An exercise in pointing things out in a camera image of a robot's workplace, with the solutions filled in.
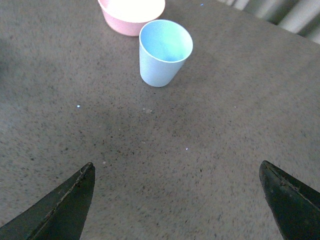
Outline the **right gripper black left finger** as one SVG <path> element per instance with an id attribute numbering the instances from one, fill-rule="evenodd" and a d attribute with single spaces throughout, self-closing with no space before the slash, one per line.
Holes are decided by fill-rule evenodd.
<path id="1" fill-rule="evenodd" d="M 78 240 L 95 187 L 89 162 L 29 209 L 0 228 L 2 240 Z"/>

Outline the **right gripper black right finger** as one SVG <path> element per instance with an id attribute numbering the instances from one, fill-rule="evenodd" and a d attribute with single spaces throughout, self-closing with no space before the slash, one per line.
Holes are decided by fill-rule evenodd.
<path id="1" fill-rule="evenodd" d="M 283 239 L 318 240 L 320 193 L 266 160 L 259 179 Z"/>

